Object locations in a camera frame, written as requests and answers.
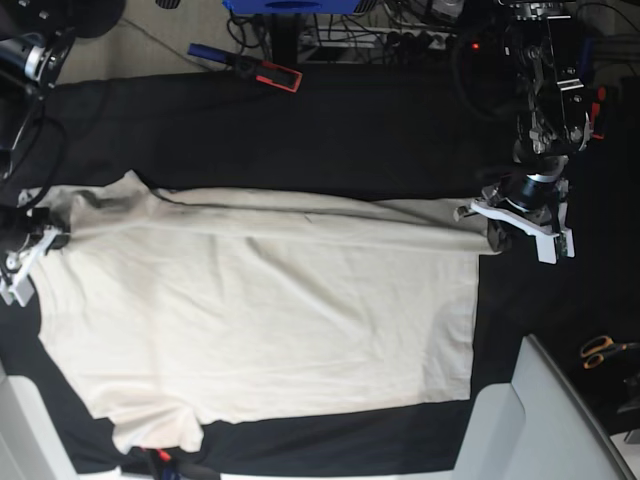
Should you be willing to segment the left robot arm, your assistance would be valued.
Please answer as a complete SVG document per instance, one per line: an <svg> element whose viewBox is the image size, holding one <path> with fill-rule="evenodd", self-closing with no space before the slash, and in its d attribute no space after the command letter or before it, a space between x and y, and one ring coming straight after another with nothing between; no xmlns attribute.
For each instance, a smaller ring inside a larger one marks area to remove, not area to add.
<svg viewBox="0 0 640 480"><path fill-rule="evenodd" d="M575 255L567 226L570 159L594 136L602 103L580 76L581 31L562 1L503 1L504 17L492 15L460 33L451 50L453 84L461 102L478 118L516 122L512 161L485 173L480 195L454 217L485 217L494 250L505 248L518 229L535 241L539 262L555 264ZM464 73L466 54L481 38L497 43L515 81L513 98L493 107L477 103Z"/></svg>

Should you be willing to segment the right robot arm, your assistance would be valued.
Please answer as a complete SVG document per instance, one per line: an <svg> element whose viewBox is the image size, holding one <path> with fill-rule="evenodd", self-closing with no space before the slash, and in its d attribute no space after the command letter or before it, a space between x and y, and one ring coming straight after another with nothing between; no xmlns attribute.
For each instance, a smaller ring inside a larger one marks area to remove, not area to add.
<svg viewBox="0 0 640 480"><path fill-rule="evenodd" d="M45 101L76 39L73 1L1 3L1 185L18 171L11 159L33 124L41 131ZM66 228L39 203L53 184L66 146L32 197L1 207L1 298L26 306L35 293L29 279L37 260L62 245Z"/></svg>

